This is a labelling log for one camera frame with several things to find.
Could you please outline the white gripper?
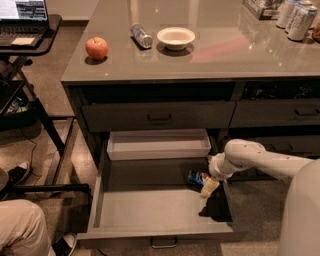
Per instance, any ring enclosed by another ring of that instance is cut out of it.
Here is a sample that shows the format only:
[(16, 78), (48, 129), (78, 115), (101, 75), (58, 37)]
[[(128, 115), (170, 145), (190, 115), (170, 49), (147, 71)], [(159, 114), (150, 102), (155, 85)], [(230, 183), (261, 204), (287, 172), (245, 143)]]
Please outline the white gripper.
[(233, 165), (226, 158), (224, 153), (218, 153), (217, 155), (209, 156), (208, 168), (212, 177), (207, 178), (204, 181), (204, 185), (200, 192), (200, 196), (203, 199), (208, 198), (219, 187), (220, 183), (218, 180), (227, 180), (234, 173)]

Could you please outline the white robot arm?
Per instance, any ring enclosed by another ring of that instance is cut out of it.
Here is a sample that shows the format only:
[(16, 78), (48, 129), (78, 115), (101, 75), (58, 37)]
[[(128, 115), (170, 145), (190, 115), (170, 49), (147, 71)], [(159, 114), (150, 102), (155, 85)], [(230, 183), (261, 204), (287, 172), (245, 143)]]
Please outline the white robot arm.
[(270, 152), (254, 141), (232, 139), (208, 158), (209, 174), (225, 181), (256, 168), (289, 183), (283, 210), (279, 256), (320, 256), (320, 160)]

